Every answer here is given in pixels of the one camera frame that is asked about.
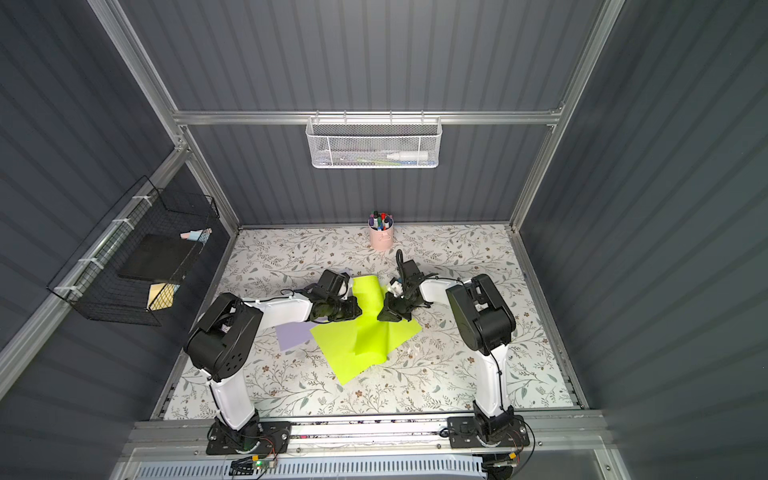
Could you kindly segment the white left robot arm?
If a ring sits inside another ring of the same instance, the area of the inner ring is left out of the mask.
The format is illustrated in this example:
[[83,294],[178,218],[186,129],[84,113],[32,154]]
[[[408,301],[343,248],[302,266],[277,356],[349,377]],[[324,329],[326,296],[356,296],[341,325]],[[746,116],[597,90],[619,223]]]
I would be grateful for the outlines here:
[[218,295],[192,328],[184,351],[207,378],[218,419],[240,433],[257,420],[241,373],[260,329],[298,323],[333,323],[362,315],[351,277],[325,270],[317,282],[268,299]]

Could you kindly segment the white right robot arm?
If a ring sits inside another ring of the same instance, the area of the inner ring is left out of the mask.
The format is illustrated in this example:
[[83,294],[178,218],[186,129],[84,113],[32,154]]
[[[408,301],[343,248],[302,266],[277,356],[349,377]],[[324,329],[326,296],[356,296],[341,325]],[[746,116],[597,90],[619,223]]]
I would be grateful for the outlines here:
[[470,280],[422,273],[390,280],[380,321],[411,320],[414,310],[447,305],[465,346],[473,353],[476,432],[489,438],[513,425],[514,407],[508,399],[506,356],[516,320],[492,279],[480,274]]

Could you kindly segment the lime green paper sheet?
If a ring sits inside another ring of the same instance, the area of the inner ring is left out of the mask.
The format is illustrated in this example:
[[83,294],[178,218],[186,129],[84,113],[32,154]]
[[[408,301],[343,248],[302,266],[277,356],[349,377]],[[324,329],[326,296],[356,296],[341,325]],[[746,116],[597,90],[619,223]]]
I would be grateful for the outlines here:
[[371,367],[363,369],[355,363],[352,353],[356,337],[355,321],[318,325],[311,333],[341,385],[346,385]]

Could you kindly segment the lavender paper sheet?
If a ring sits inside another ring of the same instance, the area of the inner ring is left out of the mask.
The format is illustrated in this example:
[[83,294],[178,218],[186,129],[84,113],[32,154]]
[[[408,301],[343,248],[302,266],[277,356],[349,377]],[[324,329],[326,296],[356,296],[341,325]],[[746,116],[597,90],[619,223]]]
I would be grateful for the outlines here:
[[275,327],[279,350],[287,352],[313,339],[311,333],[314,323],[292,322]]

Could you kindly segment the pink pen cup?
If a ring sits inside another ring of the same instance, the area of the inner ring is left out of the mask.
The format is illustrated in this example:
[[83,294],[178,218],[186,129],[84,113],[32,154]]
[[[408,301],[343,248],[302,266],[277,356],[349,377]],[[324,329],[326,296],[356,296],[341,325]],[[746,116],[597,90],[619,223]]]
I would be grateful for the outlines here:
[[369,227],[371,248],[376,251],[387,251],[394,244],[394,226],[387,231],[374,231]]

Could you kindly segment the colored markers in cup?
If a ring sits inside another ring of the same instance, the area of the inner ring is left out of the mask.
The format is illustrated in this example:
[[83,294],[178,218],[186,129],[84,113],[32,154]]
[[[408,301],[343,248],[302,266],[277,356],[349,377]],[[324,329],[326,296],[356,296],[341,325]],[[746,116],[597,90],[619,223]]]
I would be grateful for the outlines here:
[[394,226],[394,221],[389,214],[374,210],[369,216],[368,226],[374,231],[387,231]]

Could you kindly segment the pastel sticky notes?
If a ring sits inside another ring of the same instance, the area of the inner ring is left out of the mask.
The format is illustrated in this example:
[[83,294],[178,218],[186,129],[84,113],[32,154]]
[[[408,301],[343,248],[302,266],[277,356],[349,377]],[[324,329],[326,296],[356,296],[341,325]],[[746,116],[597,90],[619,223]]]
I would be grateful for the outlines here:
[[202,230],[191,230],[188,232],[183,232],[180,234],[180,238],[205,244],[211,234],[212,230],[210,228],[206,228]]

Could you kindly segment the white bottle in basket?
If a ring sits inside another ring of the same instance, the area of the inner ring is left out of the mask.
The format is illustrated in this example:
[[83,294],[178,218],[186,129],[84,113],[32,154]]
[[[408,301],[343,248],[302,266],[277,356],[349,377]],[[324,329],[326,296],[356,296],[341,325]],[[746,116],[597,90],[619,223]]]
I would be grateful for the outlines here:
[[429,161],[428,151],[397,151],[387,154],[387,159],[408,164],[419,164]]

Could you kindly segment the yellow sticky note pad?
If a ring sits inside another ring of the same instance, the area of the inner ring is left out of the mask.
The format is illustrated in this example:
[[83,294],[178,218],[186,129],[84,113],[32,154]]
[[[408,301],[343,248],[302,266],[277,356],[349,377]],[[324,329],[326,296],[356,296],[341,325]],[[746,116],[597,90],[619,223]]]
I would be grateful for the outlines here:
[[149,288],[147,309],[159,311],[173,306],[175,294],[179,289],[178,284],[154,283]]

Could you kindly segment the black notebook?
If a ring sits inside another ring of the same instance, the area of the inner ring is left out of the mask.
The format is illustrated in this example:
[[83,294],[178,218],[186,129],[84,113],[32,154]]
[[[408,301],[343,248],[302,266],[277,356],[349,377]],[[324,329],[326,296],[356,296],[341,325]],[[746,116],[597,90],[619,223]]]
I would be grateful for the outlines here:
[[118,270],[130,280],[180,283],[197,260],[203,243],[147,234]]

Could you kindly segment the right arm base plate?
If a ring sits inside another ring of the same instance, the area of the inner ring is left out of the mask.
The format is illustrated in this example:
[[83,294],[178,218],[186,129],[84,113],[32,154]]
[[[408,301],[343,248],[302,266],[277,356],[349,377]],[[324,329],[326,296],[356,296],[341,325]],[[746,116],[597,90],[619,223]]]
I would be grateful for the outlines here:
[[452,416],[447,419],[443,435],[452,449],[507,448],[521,450],[531,445],[530,430],[520,416],[513,416],[490,433],[473,416]]

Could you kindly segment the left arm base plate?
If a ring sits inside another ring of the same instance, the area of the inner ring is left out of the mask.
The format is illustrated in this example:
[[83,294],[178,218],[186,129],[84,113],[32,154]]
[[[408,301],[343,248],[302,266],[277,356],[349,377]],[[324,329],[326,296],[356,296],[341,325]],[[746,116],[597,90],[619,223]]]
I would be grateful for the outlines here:
[[282,454],[287,451],[291,430],[292,423],[283,421],[251,421],[241,430],[234,430],[215,418],[206,435],[206,454]]

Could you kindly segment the aluminium mounting rail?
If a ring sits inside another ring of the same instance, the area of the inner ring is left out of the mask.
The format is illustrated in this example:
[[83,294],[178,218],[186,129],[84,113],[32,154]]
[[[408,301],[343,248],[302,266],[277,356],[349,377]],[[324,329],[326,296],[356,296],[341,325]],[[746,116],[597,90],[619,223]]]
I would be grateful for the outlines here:
[[[295,417],[281,457],[501,452],[470,445],[469,427],[448,426],[453,413]],[[522,413],[536,452],[601,450],[616,446],[600,411],[529,410]],[[134,424],[119,456],[130,459],[195,459],[206,456],[213,421],[144,421]]]

